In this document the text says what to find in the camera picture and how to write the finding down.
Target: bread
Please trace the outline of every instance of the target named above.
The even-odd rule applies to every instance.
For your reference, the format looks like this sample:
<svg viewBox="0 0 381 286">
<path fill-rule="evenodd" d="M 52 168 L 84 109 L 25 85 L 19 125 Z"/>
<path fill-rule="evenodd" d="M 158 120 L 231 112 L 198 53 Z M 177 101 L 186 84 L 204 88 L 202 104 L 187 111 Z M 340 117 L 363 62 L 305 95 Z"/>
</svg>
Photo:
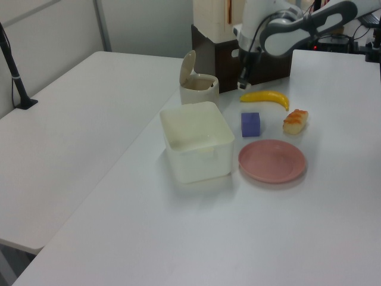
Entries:
<svg viewBox="0 0 381 286">
<path fill-rule="evenodd" d="M 286 119 L 284 119 L 283 131 L 293 135 L 300 133 L 307 122 L 307 118 L 307 111 L 295 109 L 293 112 L 288 114 Z"/>
</svg>

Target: dark brown box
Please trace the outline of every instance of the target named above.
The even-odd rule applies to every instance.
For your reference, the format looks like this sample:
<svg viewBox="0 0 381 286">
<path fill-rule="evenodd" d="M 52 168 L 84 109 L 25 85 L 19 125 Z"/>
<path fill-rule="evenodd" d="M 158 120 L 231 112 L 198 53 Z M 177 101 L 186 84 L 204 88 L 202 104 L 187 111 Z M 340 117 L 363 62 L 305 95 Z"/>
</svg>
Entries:
<svg viewBox="0 0 381 286">
<path fill-rule="evenodd" d="M 239 48 L 238 41 L 213 43 L 194 25 L 192 29 L 192 48 L 196 51 L 195 72 L 211 74 L 220 82 L 220 93 L 237 89 L 237 80 L 241 72 L 238 57 L 232 57 L 232 51 Z M 286 58 L 273 58 L 266 54 L 252 71 L 249 82 L 252 85 L 269 82 L 290 76 L 292 55 Z"/>
</svg>

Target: purple block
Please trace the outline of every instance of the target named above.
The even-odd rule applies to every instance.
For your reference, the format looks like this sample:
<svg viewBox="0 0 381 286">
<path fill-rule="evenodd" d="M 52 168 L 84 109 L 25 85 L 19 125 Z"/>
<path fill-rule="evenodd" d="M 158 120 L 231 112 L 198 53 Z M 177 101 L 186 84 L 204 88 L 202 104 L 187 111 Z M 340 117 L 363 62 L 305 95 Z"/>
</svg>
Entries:
<svg viewBox="0 0 381 286">
<path fill-rule="evenodd" d="M 241 114 L 242 137 L 255 137 L 261 133 L 261 120 L 259 113 Z"/>
</svg>

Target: yellow banana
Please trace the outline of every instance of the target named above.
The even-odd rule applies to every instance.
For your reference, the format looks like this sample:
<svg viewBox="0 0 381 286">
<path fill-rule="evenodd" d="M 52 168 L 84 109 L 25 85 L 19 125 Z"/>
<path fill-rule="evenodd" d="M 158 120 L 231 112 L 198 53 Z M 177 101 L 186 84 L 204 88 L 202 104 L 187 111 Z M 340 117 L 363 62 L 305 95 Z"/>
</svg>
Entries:
<svg viewBox="0 0 381 286">
<path fill-rule="evenodd" d="M 289 108 L 289 101 L 286 95 L 277 91 L 254 91 L 240 97 L 243 102 L 273 101 L 282 105 L 286 111 Z"/>
</svg>

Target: pink plate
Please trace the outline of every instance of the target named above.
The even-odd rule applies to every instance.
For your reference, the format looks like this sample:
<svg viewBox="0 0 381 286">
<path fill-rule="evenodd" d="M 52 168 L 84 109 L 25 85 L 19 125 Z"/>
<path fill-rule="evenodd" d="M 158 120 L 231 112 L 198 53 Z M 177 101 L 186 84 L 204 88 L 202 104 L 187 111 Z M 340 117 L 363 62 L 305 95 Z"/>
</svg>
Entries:
<svg viewBox="0 0 381 286">
<path fill-rule="evenodd" d="M 280 140 L 259 140 L 243 147 L 239 165 L 250 177 L 267 183 L 295 179 L 305 168 L 305 158 L 297 147 Z"/>
</svg>

